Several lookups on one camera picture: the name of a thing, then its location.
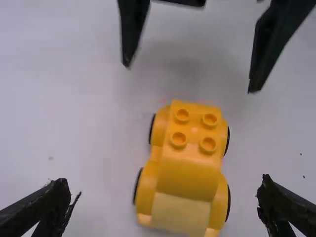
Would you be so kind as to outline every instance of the yellow toy car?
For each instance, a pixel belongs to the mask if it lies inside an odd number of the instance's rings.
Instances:
[[[134,192],[139,223],[147,227],[216,237],[231,195],[221,173],[230,139],[219,108],[174,100],[154,116],[151,157]]]

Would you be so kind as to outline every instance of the black wheel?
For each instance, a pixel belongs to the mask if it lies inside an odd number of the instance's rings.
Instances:
[[[136,199],[136,192],[137,192],[137,188],[138,188],[138,181],[140,178],[140,175],[142,173],[143,168],[140,168],[138,175],[137,175],[137,179],[136,179],[136,183],[135,183],[135,188],[134,188],[134,196],[133,196],[133,205],[135,205],[135,199]]]
[[[229,217],[229,212],[231,210],[231,191],[229,189],[229,185],[227,185],[227,189],[228,189],[228,203],[227,203],[227,214],[226,214],[225,222],[227,222],[227,219]]]
[[[152,131],[153,131],[155,117],[156,117],[156,114],[153,115],[152,122],[151,122],[150,128],[149,128],[149,138],[148,138],[149,145],[152,143],[151,139],[152,139]]]
[[[228,150],[230,136],[231,136],[231,132],[229,131],[229,127],[227,127],[227,142],[226,142],[226,148],[225,148],[224,155],[226,155],[226,152]]]

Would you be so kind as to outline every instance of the white surface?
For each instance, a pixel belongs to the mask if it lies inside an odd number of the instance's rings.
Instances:
[[[256,210],[263,173],[316,203],[316,15],[262,92],[247,95],[254,27],[268,4],[154,3],[128,71],[116,1],[2,0],[0,209],[65,177],[73,194],[83,192],[65,237],[175,236],[138,226],[131,204],[151,116],[174,94],[213,101],[230,124],[223,172],[232,208],[222,237],[268,236]]]

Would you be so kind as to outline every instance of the yellow plastic block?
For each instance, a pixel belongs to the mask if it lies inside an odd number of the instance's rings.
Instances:
[[[174,100],[150,134],[152,153],[135,190],[138,221],[191,237],[216,237],[229,213],[221,173],[229,129],[217,107]]]

